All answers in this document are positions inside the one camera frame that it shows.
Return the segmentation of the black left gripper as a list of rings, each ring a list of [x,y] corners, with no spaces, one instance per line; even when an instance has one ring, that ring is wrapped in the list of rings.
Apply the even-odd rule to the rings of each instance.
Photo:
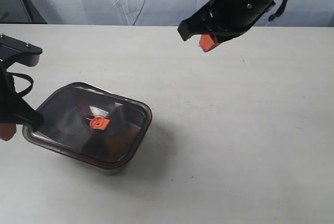
[[[22,78],[30,85],[17,92],[14,78]],[[17,131],[17,125],[25,125],[37,131],[44,123],[43,116],[23,99],[33,87],[34,80],[26,74],[8,72],[1,61],[1,123],[0,138],[9,141]]]

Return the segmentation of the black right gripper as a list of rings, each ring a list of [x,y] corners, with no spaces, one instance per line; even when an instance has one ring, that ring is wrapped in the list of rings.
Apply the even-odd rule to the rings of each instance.
[[[268,20],[280,17],[288,0],[282,0]],[[275,0],[209,0],[192,16],[181,21],[178,33],[183,41],[201,35],[199,46],[209,52],[223,43],[246,33],[263,14],[275,6]]]

